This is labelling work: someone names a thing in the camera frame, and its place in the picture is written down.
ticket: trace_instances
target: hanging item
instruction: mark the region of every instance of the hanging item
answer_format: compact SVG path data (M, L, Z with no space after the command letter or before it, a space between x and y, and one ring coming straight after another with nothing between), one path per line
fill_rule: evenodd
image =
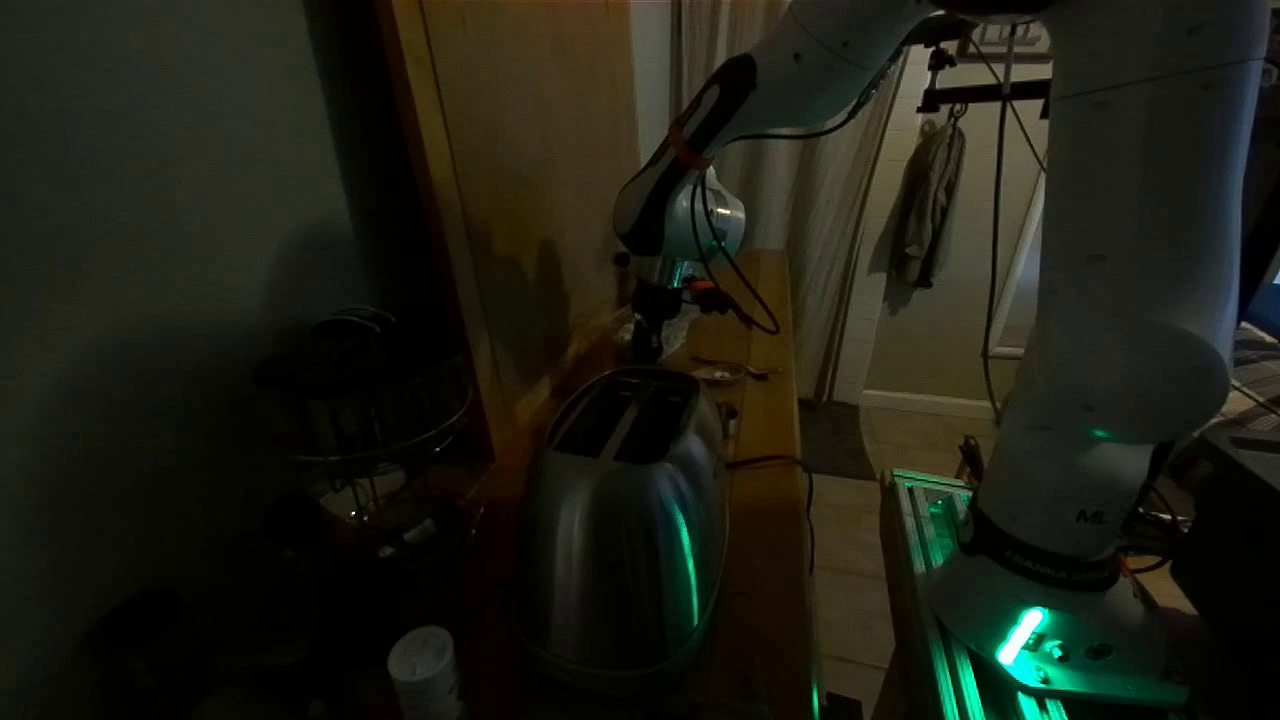
M918 142L909 158L904 189L883 228L887 242L887 306L904 306L916 287L932 287L939 249L964 167L964 108L950 108L945 123L925 119Z

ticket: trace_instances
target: black cable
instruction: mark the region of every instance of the black cable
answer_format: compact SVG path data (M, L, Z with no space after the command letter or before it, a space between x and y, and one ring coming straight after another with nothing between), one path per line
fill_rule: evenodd
M707 200L707 172L696 175L691 200L696 200L698 213L705 213L705 225L707 225L707 231L712 231L712 241L714 241L714 251L727 260L733 277L746 287L746 296L757 299L757 306L764 306L767 323L759 323L740 299L733 299L733 296L722 292L722 285L720 285L720 277L712 270L712 260L707 260L707 251L705 251L705 236L698 236L698 228L696 228L696 219L691 219L691 242L696 242L696 251L698 251L698 263L705 263L712 287L727 299L727 306L733 306L746 326L757 326L757 333L764 333L764 337L778 337L785 323L777 320L771 305L759 296L759 287L757 287L757 285L746 281L746 270L733 260L733 251L722 249L722 236L714 231L714 213L712 213L712 200Z
M1004 88L1010 80L1010 33L1016 25L1009 28L1009 47L1004 47ZM996 189L990 189L990 257L988 257L988 306L984 306L984 347L978 347L978 358L984 358L984 393L988 393L988 404L990 404L990 419L998 427L1004 419L1004 409L998 409L998 396L996 396L996 376L990 376L990 333L996 333L996 292L998 292L998 228L1004 228L1004 139L1009 139L1009 108L1010 99L1004 94L998 99L998 119L996 119Z
M1249 404L1257 404L1260 412L1280 412L1280 404L1277 398L1267 398L1264 393L1257 393L1257 389L1249 389L1249 383L1241 383L1241 381L1233 381L1233 393L1241 393Z
M988 59L988 52L984 52L978 42L970 42L970 47L975 47L975 59L984 59L984 67L990 71L990 80L1009 88L1009 80L998 80L998 71L996 71L996 65ZM1027 152L1035 156L1041 172L1049 172L1049 158L1041 156L1041 149L1035 149L1035 139L1033 139L1027 123L1025 123L1025 110L1019 110L1016 103L1010 103L1010 119L1016 119Z
M988 480L988 461L984 461L984 448L978 448L975 436L964 436L964 440L960 440L955 475L966 480L966 484L984 484L984 480Z
M812 529L812 475L817 475L817 469L802 454L740 454L740 461L727 461L722 469L740 471L740 469L757 469L757 464L796 464L802 471L802 577L812 577L812 566L817 566L817 529Z
M1186 539L1186 529L1179 522L1175 504L1161 488L1161 475L1169 471L1173 450L1175 450L1175 443L1152 448L1148 480L1144 480L1140 498L1127 517L1123 554L1154 554L1152 565L1127 566L1133 577L1144 577L1144 572L1173 565L1173 554Z

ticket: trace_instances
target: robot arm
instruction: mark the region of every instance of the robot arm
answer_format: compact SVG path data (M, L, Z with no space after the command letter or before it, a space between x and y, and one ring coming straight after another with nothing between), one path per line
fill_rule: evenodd
M669 139L618 189L611 228L630 257L662 257L676 194L714 149L764 131L822 129L859 103L900 41L932 12L928 0L790 0L778 28L751 52L722 59L676 115Z
M928 0L790 0L771 35L712 71L611 208L634 277L634 358L658 357L658 323L678 313L683 268L705 257L698 241L734 249L742 236L740 200L720 183L696 183L714 149L812 131L854 110L925 17Z
M1009 614L1051 608L1056 657L1035 662L1045 682L1010 670L1025 686L1161 694L1169 657L1152 653L1117 543L1152 448L1204 424L1229 389L1267 0L937 3L1045 12L1056 94L1035 340L970 504L975 537L937 577L932 604L990 662ZM833 123L928 12L925 0L790 0L764 42L720 65L615 200L615 236L652 260L641 285L662 287L662 260L691 257L689 189L714 149Z

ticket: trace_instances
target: green light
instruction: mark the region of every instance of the green light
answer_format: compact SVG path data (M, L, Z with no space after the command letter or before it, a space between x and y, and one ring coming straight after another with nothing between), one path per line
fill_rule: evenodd
M1010 622L1010 631L1004 637L996 661L1009 669L1025 649L1027 638L1035 637L1035 629L1049 619L1049 608L1025 608Z
M691 554L691 530L683 512L676 512L676 539L678 539L678 560L683 560L683 582L689 582L689 622L705 622L705 588L696 578L696 554Z
M1025 693L1016 693L1016 712L1019 712L1019 720L1041 720L1045 717L1041 702L1033 694L1025 694Z
M822 686L817 679L808 679L808 717L822 720Z
M1045 638L1041 653L1045 653L1049 661L1065 661L1065 657L1069 657L1065 638Z

